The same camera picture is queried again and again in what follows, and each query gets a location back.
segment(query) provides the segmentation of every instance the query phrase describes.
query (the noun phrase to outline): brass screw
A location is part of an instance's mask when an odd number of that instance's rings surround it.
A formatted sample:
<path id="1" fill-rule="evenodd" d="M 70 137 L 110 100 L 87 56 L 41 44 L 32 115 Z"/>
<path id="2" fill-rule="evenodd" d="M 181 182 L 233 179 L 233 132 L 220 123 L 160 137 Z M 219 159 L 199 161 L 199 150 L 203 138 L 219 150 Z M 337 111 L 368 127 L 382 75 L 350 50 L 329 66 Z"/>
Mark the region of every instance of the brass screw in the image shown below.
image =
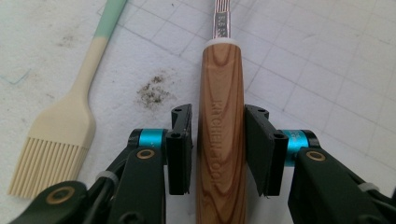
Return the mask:
<path id="1" fill-rule="evenodd" d="M 155 152 L 152 149 L 143 149 L 143 150 L 140 150 L 136 156 L 137 156 L 137 158 L 139 158 L 141 160 L 146 160 L 146 159 L 153 157 L 154 155 L 155 155 Z"/>
<path id="2" fill-rule="evenodd" d="M 53 192 L 51 192 L 49 196 L 47 196 L 47 203 L 48 204 L 64 203 L 67 200 L 69 200 L 74 193 L 75 193 L 75 189 L 70 186 L 58 188 Z"/>
<path id="3" fill-rule="evenodd" d="M 326 161 L 326 157 L 320 152 L 308 151 L 306 152 L 306 156 L 313 161 Z"/>

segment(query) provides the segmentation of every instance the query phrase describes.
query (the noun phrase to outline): wood grain pattern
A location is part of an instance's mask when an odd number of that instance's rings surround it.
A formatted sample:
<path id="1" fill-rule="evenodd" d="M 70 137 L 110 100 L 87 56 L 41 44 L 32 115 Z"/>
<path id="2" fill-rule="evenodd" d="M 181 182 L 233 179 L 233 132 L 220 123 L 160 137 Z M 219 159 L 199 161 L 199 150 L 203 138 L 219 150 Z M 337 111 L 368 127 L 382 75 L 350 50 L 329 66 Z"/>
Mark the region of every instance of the wood grain pattern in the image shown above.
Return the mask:
<path id="1" fill-rule="evenodd" d="M 197 223 L 246 222 L 244 85 L 241 50 L 204 51 L 198 127 Z"/>

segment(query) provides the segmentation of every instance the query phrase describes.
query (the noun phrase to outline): beige brush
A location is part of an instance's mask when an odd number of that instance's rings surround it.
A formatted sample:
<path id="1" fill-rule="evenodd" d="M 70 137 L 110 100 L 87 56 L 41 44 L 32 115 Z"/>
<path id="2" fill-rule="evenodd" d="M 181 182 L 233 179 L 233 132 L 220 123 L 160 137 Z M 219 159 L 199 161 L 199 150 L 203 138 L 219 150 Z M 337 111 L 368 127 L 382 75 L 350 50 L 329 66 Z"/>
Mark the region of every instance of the beige brush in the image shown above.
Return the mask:
<path id="1" fill-rule="evenodd" d="M 77 178 L 95 133 L 88 92 L 125 3 L 107 0 L 72 89 L 33 123 L 8 194 L 34 198 L 51 185 Z"/>

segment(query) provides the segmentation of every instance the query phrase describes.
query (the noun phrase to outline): wooden handle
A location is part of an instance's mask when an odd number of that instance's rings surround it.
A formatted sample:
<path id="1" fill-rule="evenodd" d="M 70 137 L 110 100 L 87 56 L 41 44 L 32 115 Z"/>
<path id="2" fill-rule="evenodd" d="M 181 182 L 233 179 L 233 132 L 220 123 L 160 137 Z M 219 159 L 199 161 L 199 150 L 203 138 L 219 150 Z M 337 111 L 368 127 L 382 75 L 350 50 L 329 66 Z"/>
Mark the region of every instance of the wooden handle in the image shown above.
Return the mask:
<path id="1" fill-rule="evenodd" d="M 204 51 L 197 157 L 197 223 L 245 223 L 244 85 L 236 45 Z"/>

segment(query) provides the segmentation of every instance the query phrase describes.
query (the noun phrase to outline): basting brush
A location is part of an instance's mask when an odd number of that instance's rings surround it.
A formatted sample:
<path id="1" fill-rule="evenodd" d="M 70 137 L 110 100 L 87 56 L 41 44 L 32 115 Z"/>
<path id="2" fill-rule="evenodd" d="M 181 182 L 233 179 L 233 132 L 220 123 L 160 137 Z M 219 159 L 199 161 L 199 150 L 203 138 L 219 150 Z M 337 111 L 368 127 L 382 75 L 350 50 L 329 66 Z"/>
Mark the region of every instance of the basting brush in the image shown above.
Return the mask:
<path id="1" fill-rule="evenodd" d="M 107 0 L 70 92 L 35 119 L 8 194 L 34 198 L 51 185 L 78 177 L 95 133 L 88 92 L 125 3 L 126 0 Z"/>
<path id="2" fill-rule="evenodd" d="M 203 53 L 198 121 L 196 221 L 246 222 L 241 49 L 230 38 L 230 0 L 217 0 Z"/>

